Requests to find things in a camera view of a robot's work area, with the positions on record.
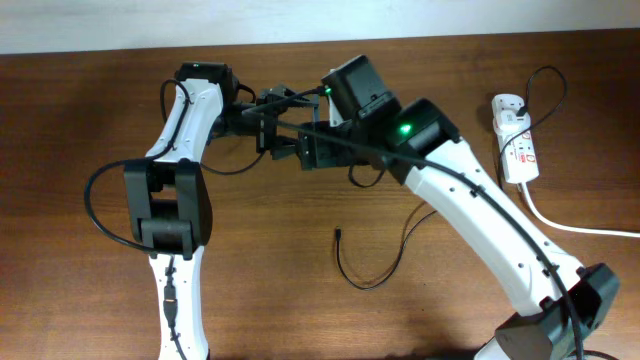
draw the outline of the wood grain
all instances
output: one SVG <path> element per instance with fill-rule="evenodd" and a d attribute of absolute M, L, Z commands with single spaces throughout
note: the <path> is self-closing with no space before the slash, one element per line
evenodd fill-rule
<path fill-rule="evenodd" d="M 360 53 L 403 103 L 424 96 L 438 104 L 488 170 L 496 148 L 491 97 L 523 93 L 537 67 L 559 67 L 570 93 L 534 134 L 542 175 L 532 196 L 564 224 L 640 230 L 637 30 L 3 56 L 0 357 L 157 356 L 147 260 L 100 235 L 81 194 L 97 167 L 140 156 L 155 141 L 159 84 L 182 61 L 231 64 L 255 89 L 281 82 L 305 89 Z M 541 76 L 534 117 L 559 94 L 558 81 Z M 287 119 L 309 116 L 292 111 Z M 254 156 L 253 140 L 224 139 L 205 161 L 233 169 Z M 336 225 L 345 229 L 347 270 L 367 280 L 393 261 L 405 223 L 430 210 L 408 220 L 420 200 L 389 176 L 363 190 L 348 183 L 345 169 L 302 172 L 295 159 L 268 159 L 249 173 L 206 181 L 214 229 L 202 301 L 216 357 L 362 359 L 473 348 L 513 312 L 489 271 L 437 216 L 417 231 L 387 285 L 363 293 L 346 284 L 334 260 Z M 100 179 L 94 194 L 104 222 L 128 236 L 121 172 Z M 616 271 L 621 292 L 586 347 L 636 358 L 638 241 L 541 228 L 583 263 Z"/>

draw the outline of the white power strip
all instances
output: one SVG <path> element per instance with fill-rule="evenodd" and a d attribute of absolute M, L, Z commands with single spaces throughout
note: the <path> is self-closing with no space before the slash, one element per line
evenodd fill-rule
<path fill-rule="evenodd" d="M 498 135 L 500 150 L 514 135 L 531 126 L 529 113 L 518 117 L 516 114 L 523 106 L 524 100 L 517 95 L 500 94 L 491 101 L 493 109 L 493 129 Z M 515 138 L 505 149 L 501 159 L 504 169 L 504 178 L 508 183 L 518 184 L 519 190 L 524 194 L 525 201 L 531 212 L 543 223 L 556 229 L 578 232 L 583 234 L 610 235 L 640 238 L 640 233 L 619 230 L 588 229 L 567 225 L 561 225 L 545 218 L 533 205 L 527 182 L 540 175 L 538 161 L 533 149 L 531 131 L 527 131 Z"/>
<path fill-rule="evenodd" d="M 523 104 L 521 97 L 511 94 L 496 95 L 491 101 L 493 129 L 498 135 L 500 150 L 515 134 L 531 126 L 529 113 L 520 117 L 516 115 Z M 520 184 L 540 175 L 530 131 L 511 141 L 501 160 L 504 178 L 508 183 Z"/>

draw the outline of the cable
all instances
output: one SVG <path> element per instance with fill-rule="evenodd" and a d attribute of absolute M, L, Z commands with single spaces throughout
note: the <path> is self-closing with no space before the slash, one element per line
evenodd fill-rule
<path fill-rule="evenodd" d="M 615 356 L 600 352 L 600 351 L 595 351 L 595 350 L 585 350 L 584 354 L 586 356 L 590 356 L 590 357 L 597 357 L 599 359 L 605 359 L 605 360 L 618 360 L 618 358 L 616 358 Z M 576 358 L 576 354 L 575 352 L 571 353 L 566 360 L 573 360 Z"/>
<path fill-rule="evenodd" d="M 176 298 L 176 287 L 173 286 L 173 273 L 176 269 L 173 267 L 174 256 L 171 255 L 169 259 L 169 266 L 165 269 L 164 274 L 167 276 L 167 283 L 164 285 L 164 301 L 162 302 L 162 308 L 164 310 L 164 316 L 167 319 L 167 325 L 171 332 L 171 341 L 176 344 L 176 349 L 182 360 L 187 360 L 187 357 L 182 351 L 180 346 L 180 334 L 176 334 L 176 317 L 178 316 L 178 299 Z"/>
<path fill-rule="evenodd" d="M 287 99 L 283 99 L 280 102 L 281 103 L 286 103 Z M 252 109 L 247 109 L 243 111 L 243 114 L 249 115 L 249 116 L 255 116 L 255 115 L 259 115 L 259 116 L 266 116 L 266 115 L 260 115 L 255 113 L 254 110 L 255 108 Z M 379 149 L 379 148 L 375 148 L 372 146 L 368 146 L 368 145 L 362 145 L 362 144 L 356 144 L 356 143 L 352 143 L 351 141 L 348 140 L 344 140 L 338 137 L 334 137 L 331 135 L 327 135 L 321 132 L 317 132 L 315 130 L 312 129 L 308 129 L 308 128 L 304 128 L 295 124 L 291 124 L 291 123 L 287 123 L 285 121 L 282 120 L 278 120 L 278 119 L 273 119 L 276 124 L 282 128 L 285 129 L 290 129 L 290 130 L 295 130 L 298 131 L 300 133 L 306 134 L 306 135 L 310 135 L 310 136 L 315 136 L 316 138 L 319 139 L 323 139 L 326 141 L 330 141 L 333 143 L 336 143 L 338 145 L 342 145 L 342 146 L 347 146 L 350 148 L 353 148 L 355 150 L 359 150 L 359 151 L 364 151 L 364 152 L 370 152 L 370 153 L 374 153 L 383 157 L 387 157 L 389 159 L 396 159 L 396 160 L 401 160 L 401 161 L 406 161 L 410 164 L 414 164 L 414 165 L 423 165 L 423 166 L 427 166 L 427 167 L 431 167 L 434 168 L 438 171 L 441 171 L 451 177 L 453 177 L 454 179 L 460 181 L 461 183 L 463 183 L 464 185 L 466 185 L 467 187 L 469 187 L 471 189 L 471 191 L 473 191 L 475 194 L 479 195 L 481 198 L 483 198 L 488 204 L 489 206 L 491 206 L 494 210 L 496 210 L 504 219 L 505 221 L 507 221 L 519 234 L 520 236 L 523 238 L 523 240 L 527 243 L 527 245 L 529 245 L 529 247 L 531 247 L 531 249 L 534 251 L 534 253 L 540 258 L 540 261 L 543 263 L 543 265 L 545 266 L 545 268 L 549 271 L 549 273 L 551 274 L 551 278 L 553 279 L 553 281 L 555 282 L 556 286 L 558 287 L 558 290 L 560 290 L 560 293 L 562 294 L 562 299 L 569 311 L 569 318 L 571 319 L 571 327 L 573 329 L 573 333 L 574 333 L 574 341 L 575 341 L 575 347 L 576 347 L 576 354 L 577 354 L 577 359 L 578 360 L 583 360 L 584 359 L 584 348 L 583 348 L 583 344 L 582 344 L 582 331 L 580 329 L 580 317 L 578 316 L 578 312 L 576 311 L 575 305 L 573 304 L 573 300 L 571 299 L 569 292 L 567 291 L 567 288 L 565 287 L 564 283 L 562 282 L 562 279 L 560 279 L 560 276 L 558 275 L 555 267 L 551 264 L 551 261 L 549 260 L 549 258 L 546 256 L 546 254 L 542 251 L 542 249 L 540 248 L 540 246 L 535 242 L 535 240 L 531 237 L 531 235 L 529 235 L 526 230 L 524 230 L 524 228 L 511 216 L 511 214 L 509 214 L 506 210 L 504 210 L 500 204 L 498 204 L 491 196 L 489 196 L 489 194 L 487 194 L 484 190 L 484 188 L 480 185 L 476 185 L 475 183 L 473 183 L 471 180 L 467 179 L 464 175 L 459 174 L 457 172 L 455 172 L 454 170 L 440 165 L 438 163 L 434 163 L 432 161 L 429 160 L 424 160 L 424 159 L 420 159 L 420 158 L 414 158 L 412 156 L 407 156 L 404 154 L 398 154 L 398 153 L 394 153 L 388 150 L 384 150 L 384 149 Z"/>
<path fill-rule="evenodd" d="M 567 79 L 564 77 L 564 75 L 562 75 L 560 70 L 558 70 L 555 66 L 551 66 L 551 65 L 543 66 L 538 70 L 534 71 L 531 77 L 529 78 L 529 81 L 527 81 L 527 90 L 525 94 L 524 105 L 520 108 L 520 110 L 518 110 L 518 113 L 516 114 L 516 116 L 523 116 L 529 111 L 529 95 L 531 93 L 531 86 L 533 85 L 533 79 L 535 79 L 535 77 L 538 76 L 538 74 L 544 70 L 551 70 L 555 72 L 556 74 L 558 74 L 558 76 L 562 80 L 562 86 L 563 86 L 562 98 L 560 99 L 558 104 L 553 109 L 551 109 L 551 111 L 549 111 L 543 117 L 541 117 L 540 120 L 536 121 L 535 123 L 531 123 L 531 125 L 528 128 L 520 131 L 515 136 L 512 136 L 511 139 L 507 140 L 506 143 L 504 143 L 504 145 L 502 146 L 502 150 L 500 150 L 500 156 L 498 157 L 497 179 L 498 179 L 498 187 L 500 187 L 500 189 L 502 189 L 502 167 L 503 167 L 502 157 L 504 156 L 504 152 L 507 149 L 507 146 L 509 146 L 509 144 L 511 144 L 511 142 L 515 140 L 517 137 L 526 133 L 527 131 L 535 129 L 536 127 L 538 127 L 538 125 L 542 124 L 545 120 L 547 120 L 551 115 L 555 114 L 560 109 L 560 106 L 562 106 L 562 104 L 564 103 L 564 100 L 567 98 L 567 93 L 569 91 L 569 85 L 567 84 Z"/>
<path fill-rule="evenodd" d="M 238 96 L 238 93 L 240 92 L 240 90 L 244 90 L 249 94 L 251 94 L 251 102 L 252 103 L 256 102 L 256 93 L 255 91 L 253 91 L 252 88 L 248 87 L 245 84 L 238 84 L 238 87 L 236 88 L 236 97 Z"/>
<path fill-rule="evenodd" d="M 407 233 L 407 236 L 405 236 L 404 240 L 402 241 L 402 246 L 400 247 L 400 251 L 398 251 L 398 256 L 396 257 L 396 260 L 393 262 L 392 268 L 391 270 L 389 270 L 389 273 L 384 277 L 384 279 L 380 280 L 378 283 L 371 286 L 360 286 L 354 283 L 349 278 L 349 276 L 347 276 L 347 274 L 344 272 L 344 269 L 342 269 L 342 262 L 340 261 L 340 240 L 342 239 L 342 229 L 340 229 L 340 227 L 337 227 L 335 230 L 336 260 L 338 261 L 338 269 L 340 269 L 340 273 L 342 274 L 342 277 L 344 277 L 344 279 L 347 280 L 347 282 L 351 286 L 362 291 L 373 290 L 379 287 L 380 285 L 384 284 L 385 282 L 387 282 L 387 280 L 389 280 L 389 278 L 396 272 L 398 265 L 400 265 L 400 260 L 402 260 L 402 254 L 404 254 L 404 249 L 407 247 L 407 242 L 409 241 L 409 238 L 411 237 L 411 235 L 413 235 L 413 232 L 418 228 L 418 226 L 420 226 L 420 224 L 425 222 L 428 218 L 430 218 L 435 213 L 437 213 L 437 211 L 430 212 L 429 214 L 425 215 L 422 219 L 420 219 L 415 225 L 413 225 L 411 230 L 409 230 L 409 233 Z"/>
<path fill-rule="evenodd" d="M 245 109 L 242 111 L 242 115 L 249 115 L 249 116 L 253 116 L 253 117 L 261 117 L 262 114 L 260 113 L 267 113 L 269 110 L 278 107 L 278 106 L 283 106 L 283 105 L 287 105 L 288 103 L 293 102 L 294 100 L 300 99 L 301 97 L 307 96 L 307 95 L 313 95 L 313 94 L 317 94 L 317 95 L 324 95 L 325 94 L 325 88 L 324 86 L 318 86 L 314 89 L 310 89 L 307 91 L 303 91 L 294 95 L 291 95 L 287 98 L 278 100 L 278 101 L 274 101 L 272 103 L 268 103 L 268 104 L 262 104 L 262 105 L 258 105 L 258 106 L 254 106 L 252 108 L 249 109 Z"/>
<path fill-rule="evenodd" d="M 572 232 L 583 233 L 583 234 L 625 236 L 625 237 L 640 238 L 640 233 L 634 233 L 629 231 L 588 229 L 588 228 L 579 228 L 579 227 L 566 226 L 566 225 L 555 223 L 545 218 L 542 214 L 540 214 L 538 209 L 536 209 L 536 207 L 533 205 L 533 200 L 531 200 L 531 195 L 529 194 L 529 188 L 527 187 L 526 183 L 521 183 L 520 189 L 522 190 L 522 193 L 524 194 L 524 199 L 527 202 L 529 209 L 531 209 L 531 212 L 533 213 L 533 215 L 535 215 L 538 219 L 540 219 L 540 221 L 542 221 L 543 223 L 551 227 L 564 230 L 564 231 L 572 231 Z"/>
<path fill-rule="evenodd" d="M 245 171 L 250 170 L 252 167 L 256 166 L 257 163 L 260 162 L 260 160 L 262 160 L 262 157 L 264 156 L 265 153 L 260 153 L 260 155 L 258 155 L 258 158 L 256 158 L 255 160 L 253 160 L 253 162 L 245 167 L 243 167 L 240 170 L 234 170 L 234 171 L 220 171 L 220 170 L 216 170 L 216 169 L 212 169 L 210 167 L 208 167 L 205 164 L 200 164 L 200 167 L 205 169 L 206 171 L 212 173 L 212 174 L 216 174 L 216 175 L 223 175 L 223 176 L 228 176 L 228 175 L 238 175 L 238 174 L 242 174 Z"/>
<path fill-rule="evenodd" d="M 378 182 L 380 182 L 380 179 L 382 179 L 382 176 L 383 176 L 383 175 L 384 175 L 384 173 L 386 172 L 386 169 L 382 169 L 382 170 L 380 170 L 380 174 L 378 174 L 378 177 L 377 177 L 375 180 L 373 180 L 373 182 L 372 182 L 371 184 L 369 184 L 369 185 L 362 185 L 362 184 L 360 184 L 360 183 L 359 183 L 359 182 L 358 182 L 358 181 L 353 177 L 353 168 L 354 168 L 355 166 L 356 166 L 356 164 L 351 164 L 351 166 L 349 166 L 349 174 L 348 174 L 349 181 L 350 181 L 353 185 L 355 185 L 355 186 L 357 186 L 357 187 L 359 187 L 359 188 L 363 188 L 363 189 L 364 189 L 364 188 L 368 188 L 368 187 L 373 187 L 373 186 L 375 186 Z"/>
<path fill-rule="evenodd" d="M 178 137 L 178 133 L 180 132 L 182 121 L 184 120 L 184 117 L 187 114 L 187 110 L 189 109 L 189 105 L 191 104 L 191 98 L 189 98 L 189 92 L 187 91 L 187 89 L 178 80 L 176 79 L 165 80 L 162 83 L 162 86 L 160 86 L 160 104 L 161 104 L 160 110 L 162 111 L 163 119 L 166 119 L 167 117 L 167 113 L 164 107 L 164 93 L 168 84 L 175 84 L 177 87 L 179 87 L 184 92 L 185 101 L 184 101 L 184 106 L 182 107 L 182 112 L 180 113 L 180 117 L 178 118 L 178 123 L 176 124 L 176 129 L 173 131 L 173 135 L 171 135 L 171 139 L 169 139 L 167 146 L 164 148 L 164 150 L 162 150 L 156 155 L 152 155 L 144 158 L 138 158 L 138 159 L 118 160 L 110 164 L 104 165 L 103 167 L 96 170 L 96 172 L 94 172 L 89 177 L 89 180 L 87 181 L 87 185 L 84 188 L 84 207 L 85 207 L 85 210 L 87 211 L 87 215 L 89 215 L 89 218 L 91 219 L 91 221 L 93 221 L 93 224 L 98 228 L 98 230 L 100 230 L 109 239 L 119 244 L 134 248 L 136 250 L 145 251 L 149 253 L 156 253 L 156 254 L 172 255 L 173 253 L 170 251 L 162 251 L 162 250 L 154 249 L 152 247 L 140 245 L 138 243 L 129 241 L 125 238 L 122 238 L 114 234 L 98 220 L 96 213 L 93 211 L 93 206 L 91 205 L 91 188 L 93 187 L 93 183 L 96 181 L 96 179 L 98 179 L 98 177 L 100 177 L 100 175 L 105 173 L 107 170 L 113 169 L 118 166 L 132 164 L 138 161 L 153 161 L 155 159 L 159 159 L 163 157 L 171 150 L 171 148 L 173 148 L 173 144 L 175 143 L 176 138 Z"/>

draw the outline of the robotic arm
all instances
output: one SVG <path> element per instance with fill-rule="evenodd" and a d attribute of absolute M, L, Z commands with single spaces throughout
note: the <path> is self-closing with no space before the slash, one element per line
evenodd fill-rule
<path fill-rule="evenodd" d="M 295 154 L 305 170 L 370 164 L 429 202 L 489 267 L 516 310 L 475 359 L 563 359 L 575 350 L 574 336 L 581 344 L 608 312 L 619 288 L 611 270 L 585 269 L 542 234 L 484 172 L 453 123 L 425 99 L 402 108 L 366 57 L 325 76 L 323 87 L 306 92 L 313 100 L 278 86 L 255 104 L 237 102 L 238 80 L 222 64 L 186 63 L 176 79 L 188 94 L 176 90 L 148 158 L 125 166 L 134 238 L 158 250 L 149 256 L 161 313 L 160 359 L 209 358 L 200 264 L 212 211 L 199 162 L 214 136 L 255 136 L 258 153 L 270 151 L 276 160 Z M 318 121 L 317 95 L 329 97 L 329 122 Z M 313 121 L 279 121 L 290 107 L 312 108 Z M 298 137 L 278 136 L 284 125 Z M 171 149 L 151 160 L 176 132 Z M 175 188 L 176 199 L 155 199 L 166 187 Z"/>

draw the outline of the black connector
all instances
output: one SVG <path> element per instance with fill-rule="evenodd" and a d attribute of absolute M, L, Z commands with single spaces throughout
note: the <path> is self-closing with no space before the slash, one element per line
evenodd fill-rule
<path fill-rule="evenodd" d="M 524 106 L 521 107 L 520 110 L 518 110 L 518 112 L 516 113 L 516 116 L 517 117 L 521 117 L 521 116 L 524 116 L 528 112 L 529 112 L 529 107 L 527 106 L 527 104 L 524 104 Z"/>
<path fill-rule="evenodd" d="M 342 240 L 342 229 L 340 226 L 336 226 L 336 229 L 334 230 L 334 237 L 336 242 L 340 242 L 340 240 Z"/>
<path fill-rule="evenodd" d="M 176 327 L 176 317 L 178 316 L 178 299 L 176 299 L 176 287 L 173 286 L 173 259 L 165 271 L 167 276 L 167 284 L 164 286 L 164 301 L 162 308 L 164 317 L 170 328 Z"/>

